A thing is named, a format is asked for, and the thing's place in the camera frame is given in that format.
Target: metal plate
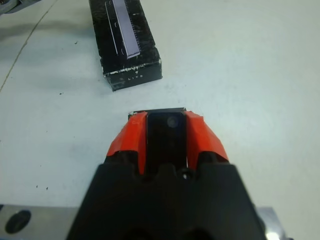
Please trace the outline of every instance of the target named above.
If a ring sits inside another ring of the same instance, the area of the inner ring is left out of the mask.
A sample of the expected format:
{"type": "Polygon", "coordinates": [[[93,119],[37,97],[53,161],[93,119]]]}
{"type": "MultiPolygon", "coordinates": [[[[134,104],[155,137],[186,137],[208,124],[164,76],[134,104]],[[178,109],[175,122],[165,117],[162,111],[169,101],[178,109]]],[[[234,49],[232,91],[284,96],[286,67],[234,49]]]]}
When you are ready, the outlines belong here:
{"type": "MultiPolygon", "coordinates": [[[[256,210],[265,224],[265,235],[268,240],[288,240],[271,207],[258,207],[256,210]]],[[[0,240],[64,240],[77,212],[77,207],[5,205],[0,210],[0,240]],[[31,212],[30,222],[21,231],[8,234],[6,232],[8,220],[21,210],[31,212]]]]}

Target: black block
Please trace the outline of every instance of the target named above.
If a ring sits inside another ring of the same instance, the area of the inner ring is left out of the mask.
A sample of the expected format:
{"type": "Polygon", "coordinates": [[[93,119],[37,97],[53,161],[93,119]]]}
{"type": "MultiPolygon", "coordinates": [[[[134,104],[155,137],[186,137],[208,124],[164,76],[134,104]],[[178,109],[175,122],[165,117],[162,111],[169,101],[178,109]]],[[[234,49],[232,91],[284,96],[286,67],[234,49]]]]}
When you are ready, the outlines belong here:
{"type": "Polygon", "coordinates": [[[140,1],[125,0],[139,48],[139,54],[132,57],[126,56],[113,0],[89,0],[89,3],[103,75],[112,90],[161,79],[161,59],[140,1]]]}

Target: hole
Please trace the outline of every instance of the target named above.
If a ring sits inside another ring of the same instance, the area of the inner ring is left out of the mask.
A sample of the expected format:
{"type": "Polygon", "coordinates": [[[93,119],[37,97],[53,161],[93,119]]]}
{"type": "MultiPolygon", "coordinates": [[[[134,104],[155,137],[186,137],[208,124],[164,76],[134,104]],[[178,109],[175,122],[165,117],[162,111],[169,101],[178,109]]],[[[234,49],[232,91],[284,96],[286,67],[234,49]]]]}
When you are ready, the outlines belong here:
{"type": "Polygon", "coordinates": [[[16,234],[27,226],[31,219],[31,212],[28,210],[21,210],[14,214],[5,225],[5,231],[8,234],[16,234]]]}
{"type": "Polygon", "coordinates": [[[122,240],[153,240],[152,236],[142,228],[127,232],[122,240]]]}
{"type": "Polygon", "coordinates": [[[174,129],[174,128],[176,128],[178,126],[179,121],[178,121],[178,118],[176,116],[170,116],[170,117],[168,117],[166,123],[168,124],[168,126],[170,128],[174,129]]]}
{"type": "Polygon", "coordinates": [[[185,180],[192,179],[194,176],[193,173],[189,169],[182,170],[181,174],[182,174],[182,178],[185,180]]]}
{"type": "Polygon", "coordinates": [[[182,239],[183,240],[214,240],[214,238],[211,237],[207,231],[201,228],[196,228],[187,232],[182,239]]]}

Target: table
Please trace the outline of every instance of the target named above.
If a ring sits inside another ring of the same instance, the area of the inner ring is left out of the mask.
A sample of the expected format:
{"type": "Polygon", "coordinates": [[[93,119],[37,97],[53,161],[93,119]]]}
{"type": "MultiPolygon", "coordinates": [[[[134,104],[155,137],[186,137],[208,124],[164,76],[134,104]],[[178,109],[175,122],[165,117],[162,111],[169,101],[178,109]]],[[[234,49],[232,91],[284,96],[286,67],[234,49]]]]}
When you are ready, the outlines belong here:
{"type": "Polygon", "coordinates": [[[294,239],[317,239],[320,2],[141,4],[163,79],[116,92],[87,0],[0,17],[0,202],[79,206],[128,112],[186,107],[221,139],[253,202],[273,206],[294,239]]]}

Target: black box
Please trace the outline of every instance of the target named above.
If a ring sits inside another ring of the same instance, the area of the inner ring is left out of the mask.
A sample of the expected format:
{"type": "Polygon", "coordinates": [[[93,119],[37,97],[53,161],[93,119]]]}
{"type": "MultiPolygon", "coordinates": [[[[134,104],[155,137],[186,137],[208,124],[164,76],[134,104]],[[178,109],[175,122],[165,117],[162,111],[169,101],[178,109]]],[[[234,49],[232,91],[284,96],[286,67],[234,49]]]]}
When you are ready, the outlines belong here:
{"type": "Polygon", "coordinates": [[[89,3],[103,75],[112,90],[161,79],[162,62],[140,1],[89,0],[89,3]],[[128,41],[130,36],[126,39],[130,34],[128,22],[136,43],[128,41]],[[130,47],[136,47],[136,51],[130,53],[130,47]]]}

